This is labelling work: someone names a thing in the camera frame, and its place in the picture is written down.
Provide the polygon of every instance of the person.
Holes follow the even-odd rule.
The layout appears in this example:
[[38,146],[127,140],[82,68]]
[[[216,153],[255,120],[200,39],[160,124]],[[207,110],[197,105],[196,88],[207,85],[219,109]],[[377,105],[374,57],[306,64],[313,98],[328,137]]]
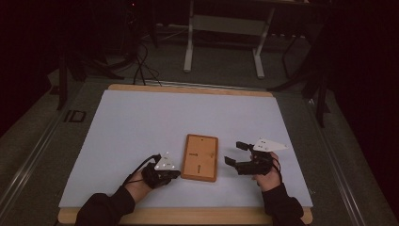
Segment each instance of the person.
[[[274,153],[271,154],[276,166],[279,163],[278,157]],[[133,183],[120,186],[114,195],[92,195],[78,212],[75,225],[117,225],[124,215],[133,213],[136,204],[152,191],[142,179],[140,170],[129,179],[129,182]],[[302,206],[296,198],[288,196],[278,168],[272,168],[266,175],[254,175],[252,179],[256,180],[261,189],[264,211],[272,217],[274,226],[305,225],[301,220]]]

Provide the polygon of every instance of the dark background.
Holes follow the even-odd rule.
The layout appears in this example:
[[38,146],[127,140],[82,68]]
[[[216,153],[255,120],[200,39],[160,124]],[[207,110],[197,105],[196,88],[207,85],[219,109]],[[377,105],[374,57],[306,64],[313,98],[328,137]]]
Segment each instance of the dark background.
[[[116,24],[123,22],[120,3],[109,4]],[[154,1],[154,18],[162,24],[186,24],[188,1]],[[1,71],[0,136],[50,88],[46,75],[58,67],[57,44],[68,37],[91,57],[120,43],[98,39],[103,27],[92,14],[104,10],[89,1],[0,3]],[[329,88],[336,95],[391,209],[399,217],[398,69],[399,5],[393,1],[353,0],[330,24],[327,53],[334,74]],[[114,27],[111,32],[122,33]]]

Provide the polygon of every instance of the forearm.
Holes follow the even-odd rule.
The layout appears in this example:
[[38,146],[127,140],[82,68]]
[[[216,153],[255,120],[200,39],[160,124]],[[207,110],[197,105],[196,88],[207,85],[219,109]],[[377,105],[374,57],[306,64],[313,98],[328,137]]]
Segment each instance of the forearm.
[[305,225],[301,220],[303,208],[296,198],[289,197],[285,185],[262,192],[264,211],[272,216],[274,226]]
[[108,197],[105,194],[94,194],[80,209],[75,225],[81,226],[114,226],[121,217],[135,210],[136,202],[125,187]]

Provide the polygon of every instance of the gray carpet floor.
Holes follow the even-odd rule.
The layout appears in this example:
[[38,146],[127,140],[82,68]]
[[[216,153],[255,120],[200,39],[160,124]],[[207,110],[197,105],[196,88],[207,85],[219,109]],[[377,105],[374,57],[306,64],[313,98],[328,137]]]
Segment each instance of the gray carpet floor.
[[[280,62],[288,41],[271,37],[263,49],[263,69],[266,78],[256,77],[250,46],[256,40],[245,39],[246,45],[231,45],[236,37],[209,42],[195,36],[193,67],[191,73],[183,72],[186,36],[160,35],[160,47],[154,48],[144,40],[148,48],[145,60],[150,70],[144,70],[147,82],[156,76],[164,86],[225,86],[236,89],[265,90],[287,79]],[[300,40],[287,56],[292,72],[306,55],[309,45]],[[140,52],[144,57],[144,48]],[[110,57],[110,61],[120,57]],[[126,77],[115,81],[101,77],[88,69],[85,83],[70,79],[70,101],[66,110],[86,111],[81,123],[64,122],[56,127],[38,157],[38,164],[29,174],[24,189],[16,196],[7,211],[3,225],[53,225],[59,211],[58,204],[67,183],[74,161],[80,152],[90,123],[101,100],[103,91],[113,83],[132,83],[137,66],[121,69],[117,74]],[[57,83],[57,71],[49,74]],[[287,126],[295,153],[311,193],[313,223],[311,225],[398,225],[387,205],[373,174],[361,153],[361,149],[348,126],[334,94],[327,94],[330,113],[325,114],[326,128],[320,128],[314,118],[314,107],[304,100],[299,84],[282,92],[276,92],[281,114]],[[57,96],[45,94],[1,139],[0,139],[0,194],[3,194],[20,166],[35,147],[48,125],[63,119],[65,111],[56,111]],[[339,184],[348,185],[342,191]],[[351,210],[343,198],[353,195],[363,222],[354,223]]]

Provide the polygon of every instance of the wooden board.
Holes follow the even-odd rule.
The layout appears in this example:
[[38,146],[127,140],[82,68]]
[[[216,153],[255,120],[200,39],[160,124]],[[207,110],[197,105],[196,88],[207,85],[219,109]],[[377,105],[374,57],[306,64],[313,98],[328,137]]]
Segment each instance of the wooden board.
[[187,135],[181,177],[215,182],[217,172],[217,137]]

